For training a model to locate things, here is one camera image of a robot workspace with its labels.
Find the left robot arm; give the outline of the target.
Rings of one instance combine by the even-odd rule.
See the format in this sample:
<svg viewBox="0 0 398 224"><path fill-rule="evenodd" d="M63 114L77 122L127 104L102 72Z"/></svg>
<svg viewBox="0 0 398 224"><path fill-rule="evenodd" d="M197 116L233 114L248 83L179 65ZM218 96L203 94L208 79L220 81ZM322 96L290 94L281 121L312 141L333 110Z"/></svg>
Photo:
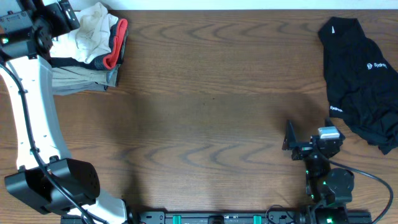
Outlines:
<svg viewBox="0 0 398 224"><path fill-rule="evenodd" d="M129 223L125 202L100 187L95 168L72 158L52 93L53 38L79 28L68 1L1 1L1 76L11 99L18 153L6 190L63 223Z"/></svg>

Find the white printed t-shirt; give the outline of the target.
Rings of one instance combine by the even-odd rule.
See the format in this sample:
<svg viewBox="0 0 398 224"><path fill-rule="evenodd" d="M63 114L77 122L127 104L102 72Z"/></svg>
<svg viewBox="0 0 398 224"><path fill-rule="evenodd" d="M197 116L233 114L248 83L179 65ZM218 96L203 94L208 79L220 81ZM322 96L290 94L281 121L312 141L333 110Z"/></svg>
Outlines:
<svg viewBox="0 0 398 224"><path fill-rule="evenodd" d="M109 14L100 2L75 14L80 28L54 38L50 56L91 63L96 57L110 53L111 27L119 18Z"/></svg>

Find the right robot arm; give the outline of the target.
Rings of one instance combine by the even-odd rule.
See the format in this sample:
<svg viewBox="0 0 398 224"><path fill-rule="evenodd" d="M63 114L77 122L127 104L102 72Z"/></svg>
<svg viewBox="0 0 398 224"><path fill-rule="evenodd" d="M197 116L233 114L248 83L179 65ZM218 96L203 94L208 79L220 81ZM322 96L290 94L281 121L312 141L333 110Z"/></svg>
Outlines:
<svg viewBox="0 0 398 224"><path fill-rule="evenodd" d="M291 151L292 160L305 163L305 191L313 201L302 209L297 223L348 223L346 204L353 199L354 174L348 169L331 168L330 161L340 152L344 140L328 119L308 142L297 141L292 122L286 122L282 150Z"/></svg>

